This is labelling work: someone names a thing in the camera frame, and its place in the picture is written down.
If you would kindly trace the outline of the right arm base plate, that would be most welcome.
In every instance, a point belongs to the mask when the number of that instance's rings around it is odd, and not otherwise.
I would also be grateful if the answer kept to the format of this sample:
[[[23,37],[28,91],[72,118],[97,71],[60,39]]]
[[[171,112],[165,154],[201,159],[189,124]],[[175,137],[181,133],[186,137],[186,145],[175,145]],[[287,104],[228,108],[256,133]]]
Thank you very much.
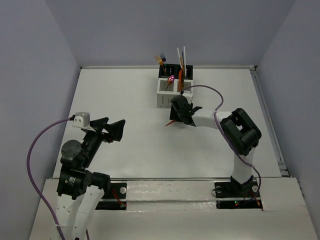
[[[229,181],[214,183],[211,191],[215,197],[218,210],[263,209],[260,193],[257,193],[258,183],[253,181],[243,192],[236,192]]]

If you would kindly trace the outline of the yellow black handled knife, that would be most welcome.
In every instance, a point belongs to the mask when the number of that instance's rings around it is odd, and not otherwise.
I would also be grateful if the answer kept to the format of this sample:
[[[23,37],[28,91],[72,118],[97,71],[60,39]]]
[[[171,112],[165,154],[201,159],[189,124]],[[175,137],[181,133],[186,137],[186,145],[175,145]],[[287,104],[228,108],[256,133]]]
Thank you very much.
[[[185,80],[185,74],[184,74],[184,72],[182,71],[182,72],[181,72],[181,77],[180,77],[180,89],[181,89],[181,90],[182,90],[182,89],[184,88],[184,86],[185,86],[184,80]]]

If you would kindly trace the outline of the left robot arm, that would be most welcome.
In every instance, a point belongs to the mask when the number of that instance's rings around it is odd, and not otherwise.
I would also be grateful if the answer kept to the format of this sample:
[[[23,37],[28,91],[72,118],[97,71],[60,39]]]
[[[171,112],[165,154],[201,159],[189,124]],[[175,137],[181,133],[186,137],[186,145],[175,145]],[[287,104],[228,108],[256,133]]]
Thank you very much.
[[[77,112],[70,119],[75,128],[85,132],[82,141],[69,140],[61,148],[61,169],[57,185],[57,223],[50,236],[52,240],[82,240],[87,236],[89,223],[99,201],[112,194],[121,210],[121,201],[111,187],[111,177],[88,170],[102,143],[119,142],[126,121],[108,123],[109,118],[90,119],[88,112]]]

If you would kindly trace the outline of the iridescent rainbow metal fork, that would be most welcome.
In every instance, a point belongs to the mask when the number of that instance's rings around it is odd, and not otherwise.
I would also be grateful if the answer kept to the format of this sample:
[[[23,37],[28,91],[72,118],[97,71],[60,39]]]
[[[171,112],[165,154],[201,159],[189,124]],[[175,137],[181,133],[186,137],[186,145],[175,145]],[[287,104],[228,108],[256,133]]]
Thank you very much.
[[[161,58],[161,60],[162,60],[162,68],[163,68],[163,71],[164,71],[164,73],[166,73],[167,72],[167,69],[166,69],[166,57],[165,57],[165,54],[163,53],[163,52],[161,52],[160,54],[159,54],[159,56],[160,56],[160,58]]]

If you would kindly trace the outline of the orange plastic spoon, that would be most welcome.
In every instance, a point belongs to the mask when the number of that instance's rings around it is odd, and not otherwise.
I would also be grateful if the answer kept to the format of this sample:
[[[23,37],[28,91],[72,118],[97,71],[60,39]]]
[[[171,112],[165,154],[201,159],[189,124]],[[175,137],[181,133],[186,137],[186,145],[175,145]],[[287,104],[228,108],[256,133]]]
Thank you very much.
[[[173,123],[175,123],[176,121],[175,120],[171,120],[170,122],[168,122],[166,125],[165,125],[165,127],[167,127],[167,126],[169,126],[169,125],[171,125],[171,124],[173,124]]]

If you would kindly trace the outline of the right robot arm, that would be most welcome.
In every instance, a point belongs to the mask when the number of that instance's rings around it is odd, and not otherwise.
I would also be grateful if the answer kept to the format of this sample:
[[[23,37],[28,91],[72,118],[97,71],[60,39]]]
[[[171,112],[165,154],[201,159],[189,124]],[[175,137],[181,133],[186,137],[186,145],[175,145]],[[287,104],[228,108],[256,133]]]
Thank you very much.
[[[230,190],[235,196],[242,196],[253,182],[253,156],[262,133],[246,111],[212,111],[193,106],[183,95],[171,101],[170,122],[181,122],[193,127],[207,127],[219,130],[234,153]]]

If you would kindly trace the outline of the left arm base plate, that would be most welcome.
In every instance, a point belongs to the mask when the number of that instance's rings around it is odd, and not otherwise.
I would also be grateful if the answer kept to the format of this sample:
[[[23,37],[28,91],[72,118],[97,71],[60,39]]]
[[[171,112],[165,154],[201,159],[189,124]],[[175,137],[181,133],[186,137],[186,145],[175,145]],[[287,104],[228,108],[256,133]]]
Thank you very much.
[[[96,210],[125,211],[127,209],[127,183],[112,181],[111,188],[98,202]]]

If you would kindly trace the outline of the orange red chopstick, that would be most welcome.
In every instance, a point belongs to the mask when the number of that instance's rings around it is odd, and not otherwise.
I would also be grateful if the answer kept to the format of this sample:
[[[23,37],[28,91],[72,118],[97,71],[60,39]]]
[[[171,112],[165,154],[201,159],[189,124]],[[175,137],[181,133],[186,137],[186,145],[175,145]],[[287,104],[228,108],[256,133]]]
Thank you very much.
[[[181,52],[181,57],[182,57],[182,66],[183,66],[183,72],[185,74],[185,59],[184,59],[184,52]]]

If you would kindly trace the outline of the gold metal spoon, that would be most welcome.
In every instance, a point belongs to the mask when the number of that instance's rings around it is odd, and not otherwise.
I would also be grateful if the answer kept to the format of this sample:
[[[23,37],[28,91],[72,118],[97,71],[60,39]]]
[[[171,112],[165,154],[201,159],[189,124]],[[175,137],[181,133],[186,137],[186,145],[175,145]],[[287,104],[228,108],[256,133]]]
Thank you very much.
[[[165,91],[168,90],[169,86],[173,85],[174,84],[174,81],[175,81],[175,75],[170,75],[167,79],[167,87],[165,89]]]

